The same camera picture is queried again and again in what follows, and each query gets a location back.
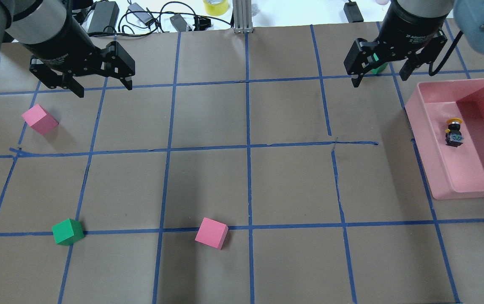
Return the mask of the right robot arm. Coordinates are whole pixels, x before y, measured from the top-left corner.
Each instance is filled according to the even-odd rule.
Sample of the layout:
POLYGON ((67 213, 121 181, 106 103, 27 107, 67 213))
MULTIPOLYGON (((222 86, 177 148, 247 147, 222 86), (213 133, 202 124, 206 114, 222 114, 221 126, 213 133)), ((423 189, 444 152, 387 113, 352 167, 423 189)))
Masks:
POLYGON ((356 39, 344 67, 354 88, 370 71, 400 60, 404 62, 399 72, 403 81, 424 64, 433 76, 462 37, 474 51, 484 54, 484 0, 391 0, 377 38, 356 39), (435 65, 447 43, 442 27, 451 12, 460 31, 442 61, 435 65))

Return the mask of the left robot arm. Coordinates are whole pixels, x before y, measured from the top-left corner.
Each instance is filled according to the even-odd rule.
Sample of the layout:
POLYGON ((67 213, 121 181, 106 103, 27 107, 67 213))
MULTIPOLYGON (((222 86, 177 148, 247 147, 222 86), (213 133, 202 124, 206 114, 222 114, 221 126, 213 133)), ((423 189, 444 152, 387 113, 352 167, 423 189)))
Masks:
POLYGON ((0 0, 0 47, 5 33, 31 52, 29 70, 50 89, 68 89, 83 98, 76 78, 88 75, 115 78, 133 88, 136 64, 130 54, 116 41, 103 49, 95 46, 92 33, 60 0, 0 0))

